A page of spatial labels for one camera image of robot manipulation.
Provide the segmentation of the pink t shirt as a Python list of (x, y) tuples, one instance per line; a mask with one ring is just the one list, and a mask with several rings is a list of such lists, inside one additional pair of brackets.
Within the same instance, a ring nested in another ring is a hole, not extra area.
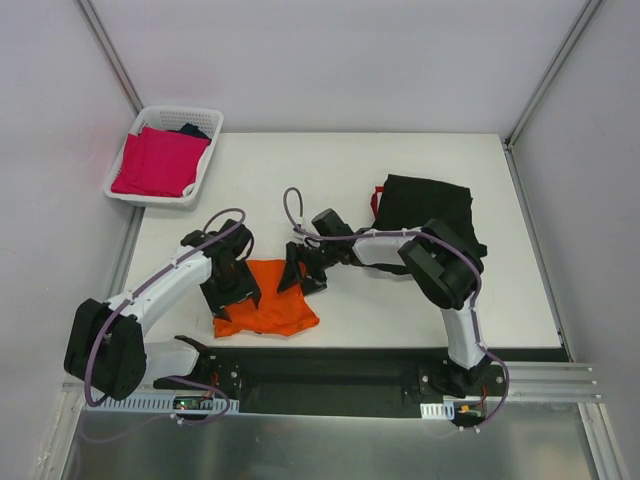
[(116, 194), (180, 198), (196, 183), (198, 166), (211, 141), (148, 126), (127, 136), (120, 171), (111, 183)]

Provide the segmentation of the white plastic basket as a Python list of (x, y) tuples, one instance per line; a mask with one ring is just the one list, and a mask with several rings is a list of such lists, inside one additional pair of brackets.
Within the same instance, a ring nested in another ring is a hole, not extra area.
[(142, 109), (107, 175), (104, 194), (142, 207), (191, 208), (223, 122), (214, 109)]

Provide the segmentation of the black t shirt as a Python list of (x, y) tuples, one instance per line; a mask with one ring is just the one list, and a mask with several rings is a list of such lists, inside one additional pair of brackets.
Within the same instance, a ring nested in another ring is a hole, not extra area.
[(477, 239), (472, 221), (471, 190), (438, 180), (389, 174), (382, 185), (373, 229), (394, 231), (443, 222), (480, 259), (487, 246)]

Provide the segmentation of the orange t shirt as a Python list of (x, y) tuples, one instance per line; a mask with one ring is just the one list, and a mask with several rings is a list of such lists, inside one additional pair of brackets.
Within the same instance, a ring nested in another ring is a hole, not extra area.
[(227, 308), (229, 320), (215, 317), (213, 330), (216, 338), (243, 331), (289, 337), (320, 323), (299, 285), (284, 293), (277, 292), (284, 273), (284, 260), (249, 260), (248, 266), (261, 290), (259, 304), (255, 306), (252, 300), (246, 300)]

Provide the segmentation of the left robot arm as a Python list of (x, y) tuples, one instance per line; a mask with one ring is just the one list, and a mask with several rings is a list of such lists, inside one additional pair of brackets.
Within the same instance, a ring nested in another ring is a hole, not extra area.
[(200, 289), (211, 314), (230, 318), (230, 306), (258, 304), (261, 290), (247, 255), (254, 244), (242, 223), (227, 220), (219, 231), (195, 230), (180, 242), (171, 260), (141, 285), (106, 301), (85, 300), (75, 312), (63, 361), (65, 372), (122, 400), (140, 385), (178, 377), (192, 389), (205, 386), (212, 366), (206, 348), (178, 335), (148, 342), (151, 327), (182, 297)]

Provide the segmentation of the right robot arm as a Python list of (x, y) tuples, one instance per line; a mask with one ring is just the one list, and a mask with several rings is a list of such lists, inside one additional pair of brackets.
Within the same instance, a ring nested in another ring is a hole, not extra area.
[(327, 209), (312, 224), (315, 233), (293, 224), (297, 239), (286, 245), (279, 294), (294, 287), (305, 295), (324, 290), (326, 270), (337, 264), (409, 275), (440, 309), (448, 340), (448, 359), (429, 375), (431, 387), (463, 398), (484, 385), (490, 359), (476, 312), (483, 266), (473, 248), (437, 219), (420, 228), (354, 231)]

